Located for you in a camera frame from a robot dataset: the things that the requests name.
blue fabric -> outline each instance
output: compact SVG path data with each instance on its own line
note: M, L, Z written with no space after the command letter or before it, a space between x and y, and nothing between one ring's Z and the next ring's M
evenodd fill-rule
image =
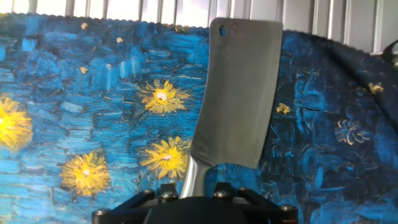
M208 29L12 14L0 36L0 92L25 105L33 125L26 147L1 146L0 220L84 223L97 208L171 181L142 166L140 152L192 138ZM187 91L186 109L145 110L139 90L154 80ZM377 58L285 31L260 166L215 167L207 192L216 181L250 187L298 206L300 223L397 223L397 85L398 71ZM100 148L110 186L89 197L61 187L64 164Z

cleaver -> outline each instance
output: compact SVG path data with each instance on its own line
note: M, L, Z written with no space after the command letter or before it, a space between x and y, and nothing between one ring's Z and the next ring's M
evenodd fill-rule
M206 173L232 163L256 169L277 84L283 25L217 18L210 25L205 95L180 198L205 195Z

cleaver handle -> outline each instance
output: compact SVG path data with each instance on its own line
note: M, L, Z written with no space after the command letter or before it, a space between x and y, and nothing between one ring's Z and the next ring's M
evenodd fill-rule
M180 198L205 196L206 173L211 167L207 162L190 155Z

metal blade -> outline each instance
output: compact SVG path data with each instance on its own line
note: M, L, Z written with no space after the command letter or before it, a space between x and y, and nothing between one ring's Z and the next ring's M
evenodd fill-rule
M204 194L210 167L257 168L274 103L282 29L280 22L219 18L211 23L205 97L182 197Z

knife hole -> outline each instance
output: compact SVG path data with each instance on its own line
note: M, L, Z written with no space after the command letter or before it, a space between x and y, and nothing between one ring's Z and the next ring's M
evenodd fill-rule
M220 31L220 35L221 35L222 37L225 37L225 35L226 35L226 29L225 29L225 27L224 27L224 26L220 26L219 31Z

